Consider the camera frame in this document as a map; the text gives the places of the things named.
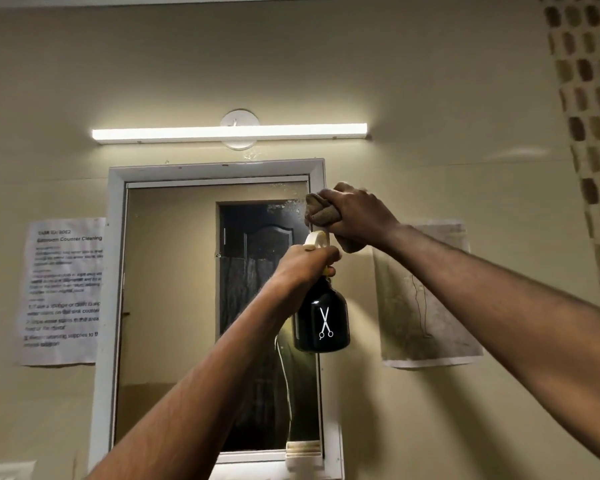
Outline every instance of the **hand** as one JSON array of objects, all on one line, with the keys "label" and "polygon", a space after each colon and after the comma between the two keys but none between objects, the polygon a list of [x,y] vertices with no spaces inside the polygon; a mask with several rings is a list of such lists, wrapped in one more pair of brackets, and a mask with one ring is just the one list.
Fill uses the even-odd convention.
[{"label": "hand", "polygon": [[366,190],[340,182],[334,190],[325,189],[319,194],[334,204],[342,215],[340,222],[327,228],[331,233],[383,249],[387,236],[400,227],[400,222],[384,203]]},{"label": "hand", "polygon": [[325,267],[329,269],[329,276],[336,274],[331,265],[341,257],[340,251],[334,246],[312,251],[307,251],[302,246],[291,246],[280,259],[275,273],[265,287],[282,298],[286,316],[293,315]]}]

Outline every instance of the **glowing light bar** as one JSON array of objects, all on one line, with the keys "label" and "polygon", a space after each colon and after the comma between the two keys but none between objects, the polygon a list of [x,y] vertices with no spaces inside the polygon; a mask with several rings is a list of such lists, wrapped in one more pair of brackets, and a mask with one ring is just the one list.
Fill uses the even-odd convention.
[{"label": "glowing light bar", "polygon": [[264,139],[366,138],[366,123],[341,125],[209,126],[193,128],[129,128],[92,130],[100,144],[254,141]]}]

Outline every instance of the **poster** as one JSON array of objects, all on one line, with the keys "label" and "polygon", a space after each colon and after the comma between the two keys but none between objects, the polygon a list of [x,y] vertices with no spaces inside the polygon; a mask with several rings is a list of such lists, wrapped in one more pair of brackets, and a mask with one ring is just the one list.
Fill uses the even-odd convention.
[{"label": "poster", "polygon": [[96,359],[105,219],[29,224],[16,327],[20,363]]},{"label": "poster", "polygon": [[[429,221],[414,227],[469,252],[460,221]],[[383,252],[373,253],[384,365],[398,369],[460,365],[483,355],[480,343],[413,274]]]}]

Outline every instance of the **yellow spray trigger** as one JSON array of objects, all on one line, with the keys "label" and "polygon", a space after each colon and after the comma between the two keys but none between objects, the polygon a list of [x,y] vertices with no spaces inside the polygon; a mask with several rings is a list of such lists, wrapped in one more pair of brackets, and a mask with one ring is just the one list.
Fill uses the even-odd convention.
[{"label": "yellow spray trigger", "polygon": [[[326,248],[329,245],[329,238],[327,234],[323,230],[315,230],[306,237],[306,240],[303,244],[305,251],[312,251],[318,248]],[[329,275],[329,267],[325,266],[324,271],[322,272],[323,276]]]}]

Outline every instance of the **cloth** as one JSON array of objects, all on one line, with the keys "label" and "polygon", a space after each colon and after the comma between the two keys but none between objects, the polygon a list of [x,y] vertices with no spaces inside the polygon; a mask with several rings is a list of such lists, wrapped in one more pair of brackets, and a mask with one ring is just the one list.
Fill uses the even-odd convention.
[{"label": "cloth", "polygon": [[[318,227],[328,227],[331,224],[342,220],[342,216],[336,207],[327,199],[320,197],[318,194],[306,195],[306,210],[304,218],[308,222],[317,225]],[[346,253],[357,253],[365,247],[364,244],[352,241],[341,235],[334,234],[340,243],[340,247]]]}]

